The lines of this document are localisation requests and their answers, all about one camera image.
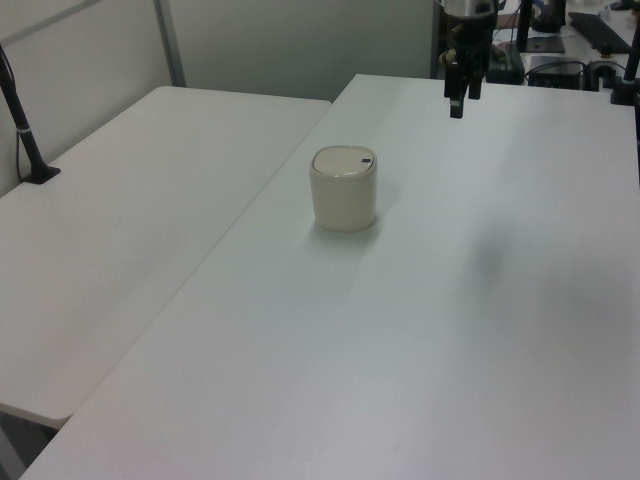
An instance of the table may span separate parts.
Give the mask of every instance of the table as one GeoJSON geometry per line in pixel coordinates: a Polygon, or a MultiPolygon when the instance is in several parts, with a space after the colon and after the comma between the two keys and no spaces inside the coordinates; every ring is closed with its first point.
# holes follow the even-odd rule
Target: table
{"type": "Polygon", "coordinates": [[[0,200],[0,411],[60,428],[328,108],[160,88],[0,200]]]}
{"type": "Polygon", "coordinates": [[[24,480],[640,478],[633,109],[442,93],[357,76],[24,480]],[[314,226],[332,144],[362,233],[314,226]]]}
{"type": "MultiPolygon", "coordinates": [[[[599,10],[604,8],[605,4],[613,3],[613,2],[598,2],[593,0],[587,1],[575,1],[575,2],[567,2],[567,12],[581,12],[581,13],[590,13],[593,15],[597,15],[599,10]]],[[[611,11],[610,19],[606,21],[606,23],[618,34],[620,37],[631,45],[633,40],[633,34],[635,32],[635,23],[633,17],[631,16],[628,10],[626,11],[611,11]]],[[[575,30],[571,26],[571,19],[567,15],[566,18],[567,27],[571,29],[574,33],[573,36],[565,37],[562,39],[565,46],[565,53],[563,54],[553,54],[553,53],[542,53],[542,54],[523,54],[523,63],[525,64],[525,69],[528,70],[531,57],[533,55],[548,55],[548,56],[560,56],[560,57],[573,57],[581,60],[585,63],[596,62],[596,61],[611,61],[617,62],[623,67],[627,66],[627,60],[629,55],[625,54],[613,54],[610,58],[602,58],[600,52],[591,48],[591,43],[582,36],[577,30],[575,30]]],[[[618,75],[622,74],[622,70],[617,68],[616,73],[618,75]]]]}

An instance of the cylindrical container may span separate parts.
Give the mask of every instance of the cylindrical container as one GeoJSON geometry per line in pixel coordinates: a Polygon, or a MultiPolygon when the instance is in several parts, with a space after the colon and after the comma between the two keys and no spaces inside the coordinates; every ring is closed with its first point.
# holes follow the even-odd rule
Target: cylindrical container
{"type": "Polygon", "coordinates": [[[334,146],[313,157],[309,174],[316,222],[338,232],[369,227],[376,211],[378,160],[368,148],[334,146]]]}

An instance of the desk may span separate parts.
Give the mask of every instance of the desk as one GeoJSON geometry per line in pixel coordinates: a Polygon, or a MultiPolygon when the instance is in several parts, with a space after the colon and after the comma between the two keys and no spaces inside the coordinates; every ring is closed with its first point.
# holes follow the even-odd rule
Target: desk
{"type": "MultiPolygon", "coordinates": [[[[518,4],[520,2],[516,0],[508,0],[507,6],[505,7],[505,11],[513,12],[516,10],[518,4]]],[[[603,8],[604,3],[600,3],[597,0],[588,0],[588,1],[579,1],[579,2],[568,2],[567,3],[567,13],[568,12],[581,12],[581,13],[590,13],[597,15],[598,10],[603,8]]],[[[501,14],[502,16],[509,17],[510,14],[501,14]]],[[[612,62],[617,62],[623,67],[626,67],[627,60],[629,58],[628,55],[615,54],[611,55],[611,58],[604,59],[601,57],[600,52],[591,48],[591,44],[584,38],[578,31],[576,31],[571,26],[571,19],[567,15],[566,17],[567,28],[573,31],[573,35],[570,37],[562,38],[562,42],[564,43],[565,53],[524,53],[521,54],[522,62],[524,64],[525,71],[528,71],[531,64],[531,57],[534,55],[545,55],[545,56],[553,56],[553,57],[573,57],[581,60],[582,62],[594,62],[594,61],[602,61],[608,60],[612,62]]],[[[631,45],[633,40],[633,34],[635,32],[635,23],[633,17],[629,13],[629,11],[616,12],[611,11],[611,18],[606,22],[620,37],[631,45]]],[[[529,34],[531,34],[533,30],[531,27],[529,28],[529,34]]],[[[622,70],[616,69],[617,74],[620,75],[622,70]]]]}
{"type": "Polygon", "coordinates": [[[0,410],[59,428],[327,102],[160,88],[0,200],[0,410]]]}
{"type": "Polygon", "coordinates": [[[640,478],[633,109],[442,87],[357,76],[24,480],[640,478]],[[359,234],[332,144],[378,154],[359,234]]]}

